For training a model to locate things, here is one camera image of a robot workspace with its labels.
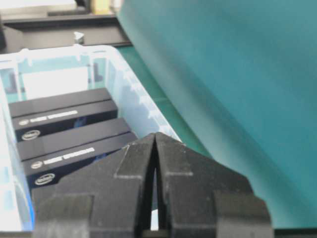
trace intel logo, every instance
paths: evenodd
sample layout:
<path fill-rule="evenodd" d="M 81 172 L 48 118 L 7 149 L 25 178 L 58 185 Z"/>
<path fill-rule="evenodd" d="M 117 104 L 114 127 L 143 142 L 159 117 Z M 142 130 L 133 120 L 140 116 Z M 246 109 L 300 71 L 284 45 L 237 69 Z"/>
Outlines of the intel logo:
<path fill-rule="evenodd" d="M 49 182 L 52 182 L 52 180 L 55 178 L 55 174 L 46 174 L 39 177 L 37 180 L 35 180 L 35 184 L 38 186 L 47 184 Z"/>
<path fill-rule="evenodd" d="M 37 138 L 40 134 L 41 134 L 41 132 L 39 130 L 31 130 L 31 131 L 26 132 L 22 136 L 22 140 L 33 140 L 33 139 Z"/>

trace transparent storage box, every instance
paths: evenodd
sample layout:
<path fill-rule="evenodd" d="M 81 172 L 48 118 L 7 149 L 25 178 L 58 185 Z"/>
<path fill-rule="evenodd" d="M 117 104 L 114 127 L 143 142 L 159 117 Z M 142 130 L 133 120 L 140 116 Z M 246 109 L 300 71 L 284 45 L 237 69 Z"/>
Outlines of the transparent storage box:
<path fill-rule="evenodd" d="M 138 137 L 179 137 L 117 49 L 110 46 L 28 50 L 0 56 L 0 231 L 31 230 L 34 216 L 19 163 L 8 103 L 107 88 Z"/>

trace black bracket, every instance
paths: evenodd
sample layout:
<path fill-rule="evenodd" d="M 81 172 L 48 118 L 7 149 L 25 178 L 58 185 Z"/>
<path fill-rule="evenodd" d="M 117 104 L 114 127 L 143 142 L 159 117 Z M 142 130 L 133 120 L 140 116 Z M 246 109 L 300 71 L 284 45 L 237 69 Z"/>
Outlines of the black bracket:
<path fill-rule="evenodd" d="M 273 237 L 266 205 L 244 176 L 162 133 L 32 193 L 36 238 Z"/>
<path fill-rule="evenodd" d="M 81 44 L 130 46 L 129 38 L 115 15 L 50 16 L 2 21 L 6 48 L 0 53 L 72 46 L 75 32 L 84 34 Z"/>

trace white label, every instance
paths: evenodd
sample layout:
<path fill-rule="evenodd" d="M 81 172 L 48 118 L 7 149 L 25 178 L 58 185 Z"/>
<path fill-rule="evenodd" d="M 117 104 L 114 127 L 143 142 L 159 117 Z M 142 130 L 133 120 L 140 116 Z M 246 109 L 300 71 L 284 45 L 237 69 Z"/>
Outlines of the white label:
<path fill-rule="evenodd" d="M 66 116 L 74 115 L 74 114 L 77 114 L 77 113 L 78 112 L 76 110 L 73 110 L 73 111 L 69 111 L 69 112 L 65 112 L 65 113 L 53 114 L 53 115 L 49 115 L 48 119 L 66 117 Z"/>
<path fill-rule="evenodd" d="M 35 170 L 35 169 L 40 168 L 42 165 L 43 165 L 43 162 L 42 162 L 42 161 L 37 161 L 37 162 L 34 162 L 34 163 L 31 165 L 31 168 Z"/>
<path fill-rule="evenodd" d="M 59 157 L 55 157 L 55 158 L 52 158 L 52 159 L 49 159 L 49 160 L 44 160 L 43 163 L 45 165 L 49 165 L 49 164 L 52 164 L 52 163 L 55 163 L 55 162 L 58 162 L 58 161 L 61 161 L 63 158 L 61 156 Z"/>
<path fill-rule="evenodd" d="M 88 154 L 90 152 L 94 152 L 95 149 L 93 147 L 91 148 L 88 148 L 86 150 L 80 150 L 80 151 L 77 151 L 77 152 L 73 152 L 73 153 L 70 153 L 70 154 L 67 154 L 67 155 L 64 155 L 63 158 L 65 160 L 69 159 L 69 158 L 72 158 L 72 157 L 75 157 L 75 156 L 79 156 L 79 155 L 84 155 L 84 154 Z"/>
<path fill-rule="evenodd" d="M 58 156 L 58 157 L 55 157 L 55 158 L 44 160 L 43 162 L 42 161 L 37 161 L 37 162 L 34 162 L 31 165 L 31 168 L 38 169 L 39 167 L 42 166 L 42 164 L 49 165 L 49 164 L 53 164 L 53 163 L 62 161 L 63 159 L 67 160 L 67 159 L 70 159 L 70 158 L 73 158 L 73 157 L 76 157 L 76 156 L 80 156 L 80 155 L 84 155 L 84 154 L 88 154 L 88 153 L 91 153 L 91 152 L 94 152 L 94 151 L 95 151 L 95 149 L 93 147 L 90 147 L 90 148 L 85 149 L 85 150 L 80 150 L 80 151 L 76 151 L 76 152 L 73 152 L 73 153 L 70 153 L 70 154 L 66 154 L 66 155 L 63 155 L 63 156 Z"/>
<path fill-rule="evenodd" d="M 35 123 L 35 122 L 50 120 L 50 119 L 54 119 L 54 118 L 67 117 L 67 116 L 71 116 L 71 115 L 75 115 L 75 114 L 78 114 L 78 111 L 72 110 L 72 111 L 68 111 L 68 112 L 64 112 L 64 113 L 52 114 L 52 115 L 43 116 L 43 117 L 39 117 L 39 118 L 32 118 L 30 120 L 24 119 L 24 120 L 21 120 L 19 122 L 19 125 L 23 126 L 23 125 L 27 125 L 29 122 Z"/>
<path fill-rule="evenodd" d="M 27 99 L 50 97 L 88 89 L 88 68 L 22 74 Z"/>

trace teal sheet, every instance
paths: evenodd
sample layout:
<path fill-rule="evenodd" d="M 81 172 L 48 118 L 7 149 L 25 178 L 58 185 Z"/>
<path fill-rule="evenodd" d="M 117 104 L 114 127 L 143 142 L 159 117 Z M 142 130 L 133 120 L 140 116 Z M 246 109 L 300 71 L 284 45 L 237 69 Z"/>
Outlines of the teal sheet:
<path fill-rule="evenodd" d="M 119 20 L 212 156 L 275 228 L 317 228 L 317 1 L 125 1 Z"/>

